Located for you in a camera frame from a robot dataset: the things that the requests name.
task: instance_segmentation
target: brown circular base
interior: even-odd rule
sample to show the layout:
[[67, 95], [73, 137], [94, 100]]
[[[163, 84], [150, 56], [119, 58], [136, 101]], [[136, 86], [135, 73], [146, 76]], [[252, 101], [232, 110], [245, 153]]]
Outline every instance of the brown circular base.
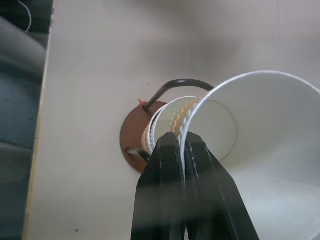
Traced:
[[141, 137], [148, 126], [152, 116], [158, 109], [166, 105], [165, 102], [157, 101], [148, 112], [143, 111], [142, 106], [137, 106], [125, 118], [120, 131], [120, 147], [124, 158], [138, 172], [145, 170], [147, 163], [140, 156], [127, 154], [127, 148], [142, 149]]

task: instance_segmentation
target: paper cup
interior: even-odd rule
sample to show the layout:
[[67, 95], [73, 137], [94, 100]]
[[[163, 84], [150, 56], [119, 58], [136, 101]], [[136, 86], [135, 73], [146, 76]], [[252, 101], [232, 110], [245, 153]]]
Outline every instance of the paper cup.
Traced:
[[[221, 164], [235, 180], [259, 238], [320, 239], [319, 90], [277, 71], [251, 72], [225, 81], [185, 109], [182, 119], [177, 115], [173, 119], [183, 162], [188, 131], [215, 128], [214, 121], [211, 128], [207, 126], [214, 116], [207, 107], [210, 102], [227, 109], [234, 122], [222, 115], [221, 131], [211, 139], [199, 135], [216, 157], [230, 150]], [[227, 144], [215, 147], [221, 139]]]

